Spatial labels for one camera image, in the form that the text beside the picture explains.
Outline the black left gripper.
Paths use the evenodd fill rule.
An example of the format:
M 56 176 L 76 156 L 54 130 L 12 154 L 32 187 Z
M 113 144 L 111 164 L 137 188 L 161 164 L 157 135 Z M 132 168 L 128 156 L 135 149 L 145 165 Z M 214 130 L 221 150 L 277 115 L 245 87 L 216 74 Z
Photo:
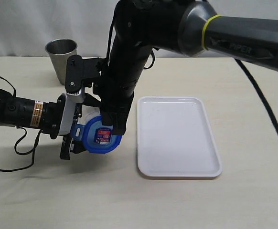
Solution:
M 56 139 L 60 127 L 60 121 L 63 115 L 63 109 L 65 105 L 65 99 L 62 95 L 60 95 L 55 103 L 49 102 L 46 108 L 44 123 L 43 123 L 43 133 L 48 134 L 51 139 Z M 84 106 L 90 107 L 101 107 L 101 101 L 96 99 L 89 93 L 85 93 L 85 99 L 83 102 Z M 75 114 L 73 118 L 73 124 L 77 123 L 79 115 L 81 112 L 79 111 L 79 104 L 76 105 Z M 82 141 L 72 141 L 70 133 L 62 136 L 62 145 L 60 150 L 60 159 L 69 160 L 70 153 L 79 154 L 86 151 L 84 144 Z

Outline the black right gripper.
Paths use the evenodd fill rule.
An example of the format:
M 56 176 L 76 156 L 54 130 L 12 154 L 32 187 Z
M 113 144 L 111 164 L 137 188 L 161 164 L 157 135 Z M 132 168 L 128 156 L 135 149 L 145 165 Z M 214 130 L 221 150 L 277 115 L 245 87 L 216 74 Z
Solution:
M 102 103 L 102 125 L 113 126 L 114 135 L 126 132 L 129 110 L 120 108 L 132 103 L 135 87 L 150 53 L 150 45 L 133 47 L 118 42 L 113 44 L 109 66 L 97 89 Z

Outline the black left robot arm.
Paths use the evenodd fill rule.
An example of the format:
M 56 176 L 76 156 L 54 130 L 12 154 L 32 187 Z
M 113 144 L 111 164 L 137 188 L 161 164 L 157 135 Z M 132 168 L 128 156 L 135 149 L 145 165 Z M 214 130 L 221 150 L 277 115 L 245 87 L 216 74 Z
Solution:
M 47 103 L 16 97 L 0 89 L 0 126 L 39 129 L 51 139 L 62 136 L 60 158 L 69 160 L 70 131 L 77 118 L 81 117 L 82 105 L 100 107 L 101 102 L 85 93 L 82 104 L 73 103 L 67 94 L 61 94 L 55 103 Z

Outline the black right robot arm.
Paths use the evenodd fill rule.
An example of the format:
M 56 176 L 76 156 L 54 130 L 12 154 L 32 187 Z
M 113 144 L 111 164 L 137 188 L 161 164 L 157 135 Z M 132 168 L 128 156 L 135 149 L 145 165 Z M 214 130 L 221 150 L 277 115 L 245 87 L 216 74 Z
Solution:
M 105 69 L 94 88 L 102 123 L 126 131 L 134 89 L 153 49 L 204 51 L 278 72 L 278 20 L 217 14 L 205 0 L 121 0 L 111 22 Z

